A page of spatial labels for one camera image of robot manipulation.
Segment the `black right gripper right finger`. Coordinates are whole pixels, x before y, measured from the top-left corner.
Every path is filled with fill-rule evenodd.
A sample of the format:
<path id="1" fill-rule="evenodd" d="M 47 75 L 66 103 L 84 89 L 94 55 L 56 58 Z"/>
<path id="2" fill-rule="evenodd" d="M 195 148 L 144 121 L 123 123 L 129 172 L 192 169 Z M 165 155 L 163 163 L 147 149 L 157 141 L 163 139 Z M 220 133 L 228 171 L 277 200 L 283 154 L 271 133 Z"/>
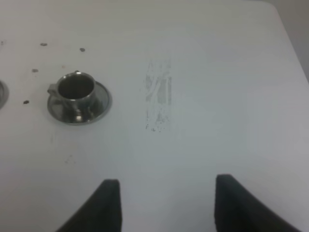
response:
<path id="1" fill-rule="evenodd" d="M 297 232 L 230 174 L 216 177 L 214 220 L 218 232 Z"/>

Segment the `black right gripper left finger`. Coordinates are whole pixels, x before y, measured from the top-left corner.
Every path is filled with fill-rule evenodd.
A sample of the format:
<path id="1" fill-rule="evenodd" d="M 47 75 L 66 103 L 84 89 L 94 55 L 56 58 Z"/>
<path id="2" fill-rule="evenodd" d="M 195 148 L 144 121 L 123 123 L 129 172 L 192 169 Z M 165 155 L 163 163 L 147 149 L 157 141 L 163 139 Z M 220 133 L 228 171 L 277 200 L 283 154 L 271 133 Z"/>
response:
<path id="1" fill-rule="evenodd" d="M 120 182 L 104 180 L 59 232 L 120 232 L 122 230 Z"/>

